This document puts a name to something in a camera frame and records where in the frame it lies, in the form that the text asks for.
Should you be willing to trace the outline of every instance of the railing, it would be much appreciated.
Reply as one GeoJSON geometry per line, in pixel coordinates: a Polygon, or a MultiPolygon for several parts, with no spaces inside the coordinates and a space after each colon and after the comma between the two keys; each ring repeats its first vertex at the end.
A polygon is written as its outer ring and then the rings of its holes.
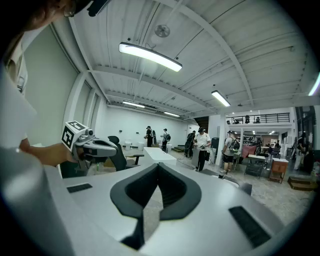
{"type": "Polygon", "coordinates": [[[283,123],[283,122],[289,123],[290,113],[243,115],[243,116],[226,117],[225,119],[229,125],[283,123]]]}

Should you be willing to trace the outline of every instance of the ceiling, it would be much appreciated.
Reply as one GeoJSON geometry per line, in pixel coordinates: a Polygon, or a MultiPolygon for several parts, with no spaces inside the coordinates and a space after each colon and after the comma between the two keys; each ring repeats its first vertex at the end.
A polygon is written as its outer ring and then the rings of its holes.
{"type": "Polygon", "coordinates": [[[98,16],[83,10],[69,24],[111,105],[127,100],[192,119],[320,102],[319,94],[307,97],[319,71],[314,55],[270,0],[112,0],[98,16]],[[179,72],[119,52],[120,42],[150,49],[162,24],[170,35],[154,50],[178,58],[179,72]],[[231,106],[213,98],[214,90],[231,106]]]}

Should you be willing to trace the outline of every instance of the concrete floor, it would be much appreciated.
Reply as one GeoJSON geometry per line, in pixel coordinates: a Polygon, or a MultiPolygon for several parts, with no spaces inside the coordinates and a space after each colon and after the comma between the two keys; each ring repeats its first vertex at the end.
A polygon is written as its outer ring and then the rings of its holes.
{"type": "MultiPolygon", "coordinates": [[[[131,149],[128,151],[123,150],[123,153],[125,156],[132,156],[134,154],[141,154],[142,152],[138,151],[137,149],[131,149]]],[[[178,159],[178,166],[189,169],[190,171],[193,171],[195,168],[191,165],[191,159],[184,158],[183,153],[170,151],[169,154],[178,159]]],[[[139,164],[142,165],[143,163],[144,158],[141,157],[139,164]]],[[[247,159],[243,161],[243,164],[239,164],[236,169],[232,168],[232,171],[228,174],[228,176],[251,184],[252,198],[268,207],[281,219],[285,225],[289,224],[291,221],[295,220],[308,210],[309,204],[312,203],[315,192],[293,190],[287,182],[289,176],[305,177],[305,173],[293,170],[294,163],[290,161],[282,184],[269,181],[267,179],[269,175],[268,169],[270,169],[271,163],[269,163],[266,169],[263,170],[260,179],[249,174],[244,175],[246,163],[247,159]]],[[[208,162],[205,162],[204,169],[214,172],[220,171],[219,166],[215,164],[210,165],[208,162]]],[[[113,168],[105,168],[104,170],[106,172],[114,172],[113,168]]],[[[160,189],[157,187],[143,211],[145,240],[147,240],[157,228],[159,223],[159,212],[162,209],[162,195],[160,189]]]]}

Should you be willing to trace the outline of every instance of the hair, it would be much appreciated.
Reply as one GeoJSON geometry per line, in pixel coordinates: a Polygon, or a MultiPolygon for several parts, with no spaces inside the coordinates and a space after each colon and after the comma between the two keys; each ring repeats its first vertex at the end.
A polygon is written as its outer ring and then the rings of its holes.
{"type": "MultiPolygon", "coordinates": [[[[33,1],[6,1],[3,9],[14,10],[14,16],[19,19],[10,23],[10,29],[5,29],[2,33],[2,44],[0,50],[0,59],[2,59],[4,53],[7,50],[8,45],[12,39],[24,31],[24,27],[33,13],[47,0],[33,0],[33,1]]],[[[6,24],[12,20],[13,14],[11,11],[3,11],[0,16],[1,24],[6,24]]]]}

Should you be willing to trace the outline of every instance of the cap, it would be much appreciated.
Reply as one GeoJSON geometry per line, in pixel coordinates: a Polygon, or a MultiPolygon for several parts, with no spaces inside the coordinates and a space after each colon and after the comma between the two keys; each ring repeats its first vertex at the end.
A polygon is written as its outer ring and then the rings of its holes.
{"type": "Polygon", "coordinates": [[[107,4],[111,2],[111,0],[78,0],[76,2],[76,9],[74,14],[82,11],[90,2],[93,3],[87,9],[89,12],[89,16],[95,17],[103,10],[104,7],[107,6],[107,4]]]}

